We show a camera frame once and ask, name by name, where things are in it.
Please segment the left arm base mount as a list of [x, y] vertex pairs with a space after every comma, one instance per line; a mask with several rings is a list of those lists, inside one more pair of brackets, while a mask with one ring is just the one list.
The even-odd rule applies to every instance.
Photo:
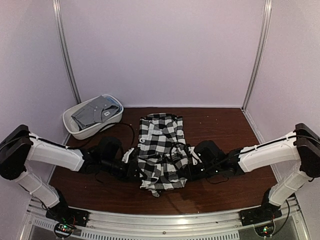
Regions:
[[86, 210], [76, 208], [60, 209], [58, 212], [49, 209], [46, 211], [45, 216], [48, 219], [55, 220], [62, 224], [70, 226], [86, 227], [89, 219], [89, 212]]

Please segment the black white plaid shirt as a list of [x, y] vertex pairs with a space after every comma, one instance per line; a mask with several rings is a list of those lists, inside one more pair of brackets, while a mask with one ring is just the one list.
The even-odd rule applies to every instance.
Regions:
[[156, 198], [164, 191], [184, 188], [190, 157], [183, 117], [171, 113], [141, 117], [138, 140], [140, 188]]

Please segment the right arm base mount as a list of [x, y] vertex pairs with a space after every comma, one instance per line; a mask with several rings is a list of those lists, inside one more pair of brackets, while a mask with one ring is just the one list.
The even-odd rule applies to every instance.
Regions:
[[270, 207], [254, 207], [250, 209], [241, 210], [239, 212], [242, 226], [256, 225], [263, 222], [268, 222], [274, 218], [282, 216], [279, 208]]

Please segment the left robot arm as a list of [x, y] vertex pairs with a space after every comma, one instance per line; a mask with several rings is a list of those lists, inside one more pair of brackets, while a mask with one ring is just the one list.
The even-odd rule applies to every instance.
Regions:
[[61, 145], [41, 138], [22, 124], [8, 135], [0, 144], [0, 175], [15, 181], [38, 198], [46, 211], [67, 222], [73, 211], [63, 194], [56, 188], [44, 183], [27, 168], [27, 161], [53, 164], [82, 174], [107, 172], [125, 181], [138, 180], [142, 175], [138, 167], [136, 147], [127, 152], [116, 137], [103, 137], [98, 145], [89, 149]]

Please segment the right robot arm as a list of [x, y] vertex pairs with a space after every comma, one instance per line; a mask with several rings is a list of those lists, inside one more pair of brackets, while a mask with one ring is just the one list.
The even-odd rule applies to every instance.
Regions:
[[320, 176], [320, 137], [304, 123], [288, 134], [259, 145], [224, 153], [212, 140], [186, 147], [191, 163], [188, 179], [198, 180], [222, 175], [244, 175], [265, 166], [295, 161], [291, 172], [269, 188], [256, 210], [259, 220], [268, 220], [280, 206], [305, 183]]

